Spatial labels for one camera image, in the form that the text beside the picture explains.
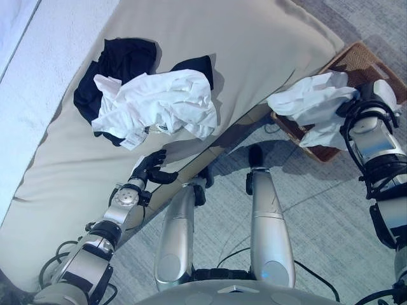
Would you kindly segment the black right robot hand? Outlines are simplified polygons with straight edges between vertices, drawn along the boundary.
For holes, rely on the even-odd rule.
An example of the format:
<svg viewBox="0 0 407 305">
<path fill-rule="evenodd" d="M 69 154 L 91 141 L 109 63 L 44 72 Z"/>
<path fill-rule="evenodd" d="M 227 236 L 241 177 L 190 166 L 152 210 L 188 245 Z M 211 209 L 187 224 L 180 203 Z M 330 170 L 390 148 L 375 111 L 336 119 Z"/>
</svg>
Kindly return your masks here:
<svg viewBox="0 0 407 305">
<path fill-rule="evenodd" d="M 349 101 L 342 103 L 335 111 L 339 117 L 344 118 L 357 109 L 367 111 L 374 108 L 383 109 L 385 112 L 395 112 L 400 108 L 393 89 L 384 79 L 365 83 L 355 89 L 354 96 Z"/>
</svg>

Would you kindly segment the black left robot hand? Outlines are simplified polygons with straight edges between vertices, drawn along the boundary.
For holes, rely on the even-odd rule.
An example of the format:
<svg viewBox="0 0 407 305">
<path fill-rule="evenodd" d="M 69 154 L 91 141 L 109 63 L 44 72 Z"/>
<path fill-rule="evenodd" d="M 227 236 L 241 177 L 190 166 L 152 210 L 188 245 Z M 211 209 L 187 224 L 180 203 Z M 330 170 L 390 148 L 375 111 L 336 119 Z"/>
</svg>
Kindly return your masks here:
<svg viewBox="0 0 407 305">
<path fill-rule="evenodd" d="M 177 179 L 178 173 L 167 173 L 161 170 L 161 165 L 164 163 L 166 155 L 167 150 L 161 149 L 146 157 L 142 157 L 138 165 L 133 169 L 128 180 L 142 180 L 145 186 L 148 181 L 156 184 L 173 183 Z"/>
</svg>

